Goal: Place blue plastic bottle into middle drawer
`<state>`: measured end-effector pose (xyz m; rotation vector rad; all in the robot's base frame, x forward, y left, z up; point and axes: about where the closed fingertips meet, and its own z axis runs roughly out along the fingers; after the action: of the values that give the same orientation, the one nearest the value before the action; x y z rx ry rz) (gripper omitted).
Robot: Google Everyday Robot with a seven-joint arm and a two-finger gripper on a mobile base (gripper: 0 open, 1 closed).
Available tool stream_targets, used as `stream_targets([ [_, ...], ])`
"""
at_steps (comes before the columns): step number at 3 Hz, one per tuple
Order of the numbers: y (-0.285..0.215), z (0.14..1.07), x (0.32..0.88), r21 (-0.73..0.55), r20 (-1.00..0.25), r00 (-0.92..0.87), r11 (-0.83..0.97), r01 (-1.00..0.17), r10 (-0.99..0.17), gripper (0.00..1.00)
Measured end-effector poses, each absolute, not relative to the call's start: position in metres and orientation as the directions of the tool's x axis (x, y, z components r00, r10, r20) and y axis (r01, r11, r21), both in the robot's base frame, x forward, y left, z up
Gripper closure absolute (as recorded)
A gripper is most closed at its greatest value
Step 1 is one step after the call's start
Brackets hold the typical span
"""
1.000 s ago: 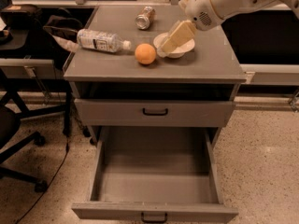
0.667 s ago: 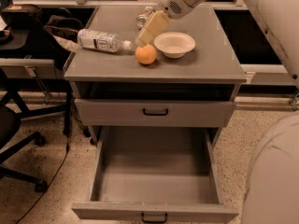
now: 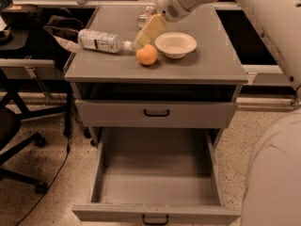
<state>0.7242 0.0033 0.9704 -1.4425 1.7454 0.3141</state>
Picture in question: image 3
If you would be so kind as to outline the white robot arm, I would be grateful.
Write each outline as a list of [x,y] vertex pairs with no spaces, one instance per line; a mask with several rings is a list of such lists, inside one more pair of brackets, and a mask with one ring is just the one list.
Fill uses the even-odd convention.
[[[155,0],[156,11],[178,22],[216,0]],[[235,0],[295,91],[301,89],[300,0]],[[240,226],[301,226],[301,112],[271,107],[279,117],[249,156]]]

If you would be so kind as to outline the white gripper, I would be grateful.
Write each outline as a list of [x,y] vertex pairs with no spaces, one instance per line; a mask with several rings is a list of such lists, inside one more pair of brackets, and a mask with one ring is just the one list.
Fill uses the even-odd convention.
[[143,24],[134,40],[136,49],[141,49],[166,30],[166,21],[176,23],[202,5],[202,0],[155,0],[159,14],[151,15]]

